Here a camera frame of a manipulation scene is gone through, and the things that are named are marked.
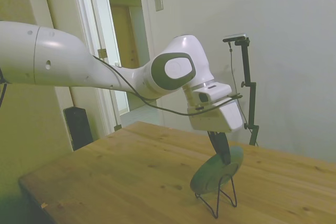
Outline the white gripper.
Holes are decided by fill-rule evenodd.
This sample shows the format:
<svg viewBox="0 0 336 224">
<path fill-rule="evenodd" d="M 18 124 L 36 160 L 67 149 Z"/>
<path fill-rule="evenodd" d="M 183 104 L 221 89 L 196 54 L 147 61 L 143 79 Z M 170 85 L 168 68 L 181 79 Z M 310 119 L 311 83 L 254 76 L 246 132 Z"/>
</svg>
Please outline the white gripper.
<svg viewBox="0 0 336 224">
<path fill-rule="evenodd" d="M 243 119 L 240 114 L 236 100 L 225 98 L 211 105 L 206 105 L 205 110 L 220 105 L 223 106 L 213 109 L 209 112 L 189 116 L 191 126 L 194 130 L 208 131 L 211 144 L 217 155 L 220 156 L 224 164 L 231 163 L 231 155 L 228 140 L 225 133 L 238 130 L 243 125 Z"/>
</svg>

